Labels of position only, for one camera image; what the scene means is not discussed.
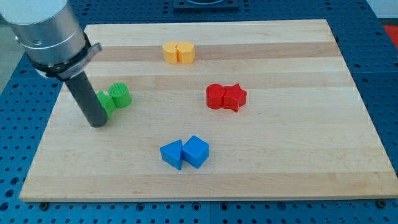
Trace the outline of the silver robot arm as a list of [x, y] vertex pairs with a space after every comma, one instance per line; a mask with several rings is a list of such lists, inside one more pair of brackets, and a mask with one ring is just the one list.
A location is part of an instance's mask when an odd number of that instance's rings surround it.
[[1, 15], [43, 77], [72, 79], [103, 49], [90, 43], [69, 0], [1, 0]]

